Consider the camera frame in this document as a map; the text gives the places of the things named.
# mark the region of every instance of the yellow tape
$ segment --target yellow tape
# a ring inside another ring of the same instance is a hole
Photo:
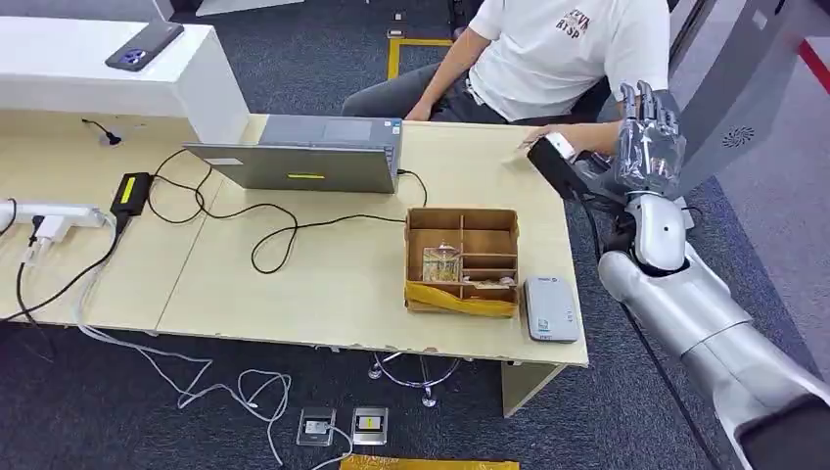
[[[121,195],[121,203],[127,204],[129,201],[130,194],[132,194],[132,187],[135,185],[135,176],[130,176],[127,179],[127,184],[124,186],[124,194]]]
[[[352,455],[343,461],[340,470],[519,470],[519,463],[476,462],[472,460],[416,460]]]
[[[410,281],[406,282],[403,295],[407,301],[420,302],[428,306],[461,311],[471,315],[510,318],[516,312],[516,306],[509,302],[487,301],[483,299],[461,300],[441,289]]]
[[[387,79],[391,80],[398,74],[398,67],[400,64],[400,41],[401,39],[390,38],[390,58],[387,64]]]
[[[398,40],[401,46],[452,46],[452,40],[450,39],[409,39],[404,37]]]
[[[288,173],[286,174],[289,178],[292,179],[326,179],[325,176],[322,174],[299,174],[299,173]]]
[[[387,79],[391,80],[400,74],[400,46],[452,46],[449,39],[408,39],[400,37],[390,38],[389,63],[387,64]]]

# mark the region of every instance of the cardboard box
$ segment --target cardboard box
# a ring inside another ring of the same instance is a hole
[[[406,216],[406,280],[440,289],[457,299],[519,304],[519,221],[503,209],[410,209]],[[425,248],[450,245],[461,252],[461,278],[456,282],[424,282]],[[479,289],[470,281],[514,280],[505,289]],[[446,308],[406,299],[411,311],[447,312]],[[512,316],[513,313],[498,316]]]

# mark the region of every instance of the white device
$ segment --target white device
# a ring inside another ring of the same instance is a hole
[[[561,155],[562,158],[568,163],[572,164],[574,162],[576,150],[574,149],[574,146],[571,145],[571,142],[568,142],[568,139],[566,139],[564,135],[559,132],[550,132],[545,135],[545,139],[553,145],[553,148],[555,148],[559,152],[559,155]]]
[[[537,341],[573,343],[579,339],[574,297],[568,283],[558,277],[532,277],[525,281],[525,313],[530,337]]]
[[[26,263],[34,263],[35,257],[43,257],[53,243],[60,243],[71,227],[98,228],[104,225],[106,216],[95,206],[85,204],[52,204],[17,201],[0,203],[0,227],[10,221],[28,223],[36,215],[42,215],[34,236],[37,246],[29,249],[25,256]]]

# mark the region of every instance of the gray laptop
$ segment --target gray laptop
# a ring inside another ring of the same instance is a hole
[[[400,119],[271,115],[256,145],[184,147],[246,189],[394,193]]]

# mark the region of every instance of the smartphone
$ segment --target smartphone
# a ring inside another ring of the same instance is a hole
[[[122,71],[139,71],[184,31],[179,23],[150,22],[132,36],[106,61],[108,67]]]

